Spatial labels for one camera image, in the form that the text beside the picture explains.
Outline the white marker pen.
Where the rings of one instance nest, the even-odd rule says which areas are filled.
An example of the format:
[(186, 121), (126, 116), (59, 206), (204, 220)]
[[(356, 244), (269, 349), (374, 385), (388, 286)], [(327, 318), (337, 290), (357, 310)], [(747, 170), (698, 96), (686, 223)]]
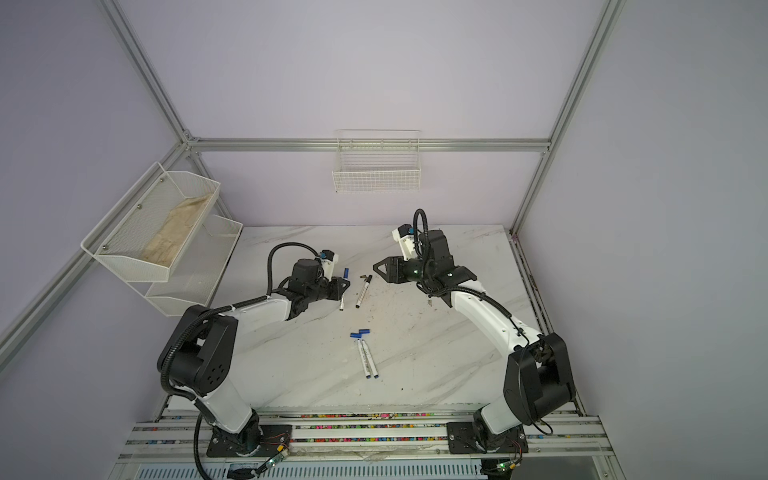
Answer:
[(371, 376), (372, 376), (372, 378), (377, 379), (377, 378), (379, 378), (379, 372), (378, 372), (377, 366), (375, 364), (375, 360), (373, 358), (373, 355), (372, 355), (372, 353), (370, 351), (370, 348), (369, 348), (369, 346), (368, 346), (368, 344), (367, 344), (367, 342), (365, 340), (361, 340), (361, 344), (362, 344), (362, 348), (363, 348), (363, 351), (364, 351), (364, 355), (365, 355), (366, 360), (367, 360), (368, 365), (369, 365)]
[(362, 345), (362, 339), (360, 339), (360, 338), (356, 339), (356, 345), (357, 345), (358, 353), (359, 353), (359, 356), (360, 356), (360, 359), (361, 359), (361, 364), (362, 364), (362, 367), (363, 367), (365, 378), (366, 379), (371, 379), (372, 378), (372, 373), (371, 373), (371, 370), (370, 370), (370, 367), (369, 367), (367, 355), (366, 355), (364, 347)]
[(345, 309), (344, 296), (346, 294), (346, 290), (349, 288), (349, 285), (350, 285), (350, 282), (349, 282), (349, 268), (348, 267), (344, 268), (342, 279), (343, 279), (343, 281), (341, 282), (341, 297), (340, 297), (340, 300), (339, 300), (339, 310), (340, 311), (343, 311)]
[(355, 308), (359, 309), (362, 306), (362, 303), (364, 301), (364, 298), (369, 290), (370, 284), (372, 282), (373, 275), (369, 274), (363, 279), (362, 287), (359, 291), (359, 294), (357, 296), (357, 300), (355, 303)]

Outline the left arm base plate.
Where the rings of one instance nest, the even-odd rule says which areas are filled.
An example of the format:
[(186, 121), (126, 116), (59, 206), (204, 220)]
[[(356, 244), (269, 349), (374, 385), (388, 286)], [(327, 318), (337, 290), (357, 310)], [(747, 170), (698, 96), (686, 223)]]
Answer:
[(292, 430), (293, 428), (287, 424), (259, 425), (245, 429), (239, 434), (233, 434), (215, 427), (206, 456), (208, 458), (269, 458), (276, 455), (280, 447), (284, 450), (288, 448)]

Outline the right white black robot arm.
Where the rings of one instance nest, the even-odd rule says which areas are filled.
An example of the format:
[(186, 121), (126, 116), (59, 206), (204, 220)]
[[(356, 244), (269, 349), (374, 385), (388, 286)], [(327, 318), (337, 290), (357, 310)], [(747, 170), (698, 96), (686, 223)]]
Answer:
[(404, 224), (392, 236), (401, 253), (375, 263), (374, 271), (390, 284), (414, 283), (428, 297), (441, 299), (467, 317), (507, 360), (501, 396), (473, 415), (480, 450), (499, 450), (509, 431), (542, 422), (573, 401), (570, 359), (559, 335), (541, 333), (492, 298), (475, 273), (454, 262), (442, 231)]

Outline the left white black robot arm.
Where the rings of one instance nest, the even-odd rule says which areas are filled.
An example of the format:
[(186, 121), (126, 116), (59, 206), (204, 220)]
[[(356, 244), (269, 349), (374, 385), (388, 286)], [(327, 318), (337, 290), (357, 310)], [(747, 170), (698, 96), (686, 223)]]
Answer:
[(300, 259), (264, 296), (220, 308), (193, 305), (163, 348), (157, 361), (161, 387), (189, 400), (231, 453), (253, 456), (269, 445), (258, 414), (230, 378), (237, 349), (248, 335), (293, 320), (314, 302), (341, 301), (350, 281), (335, 276), (334, 268), (323, 256)]

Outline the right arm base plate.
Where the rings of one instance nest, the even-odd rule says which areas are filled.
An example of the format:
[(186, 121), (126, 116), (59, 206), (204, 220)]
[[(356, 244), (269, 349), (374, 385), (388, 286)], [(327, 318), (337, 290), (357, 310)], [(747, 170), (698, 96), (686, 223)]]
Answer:
[(449, 452), (458, 454), (525, 454), (528, 442), (521, 425), (500, 434), (481, 429), (477, 422), (446, 424)]

